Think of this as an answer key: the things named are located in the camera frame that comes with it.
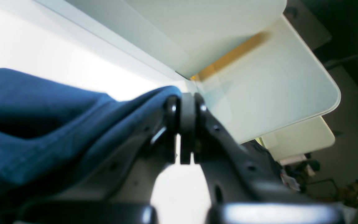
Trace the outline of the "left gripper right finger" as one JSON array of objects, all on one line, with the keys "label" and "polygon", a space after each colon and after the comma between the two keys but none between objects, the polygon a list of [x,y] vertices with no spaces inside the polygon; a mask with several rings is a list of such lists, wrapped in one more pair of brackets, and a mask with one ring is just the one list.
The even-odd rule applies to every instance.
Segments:
[{"label": "left gripper right finger", "polygon": [[343,224],[341,210],[285,186],[239,145],[196,93],[194,162],[211,198],[207,224]]}]

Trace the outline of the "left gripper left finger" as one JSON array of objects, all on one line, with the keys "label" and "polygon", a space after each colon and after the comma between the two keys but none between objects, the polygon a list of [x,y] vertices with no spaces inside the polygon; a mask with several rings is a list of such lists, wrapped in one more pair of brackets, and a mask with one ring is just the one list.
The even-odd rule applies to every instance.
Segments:
[{"label": "left gripper left finger", "polygon": [[175,163],[190,164],[195,144],[195,98],[169,96],[135,123],[129,135],[114,142],[105,134],[64,175],[64,188],[24,204],[24,224],[156,224],[150,204],[155,180]]}]

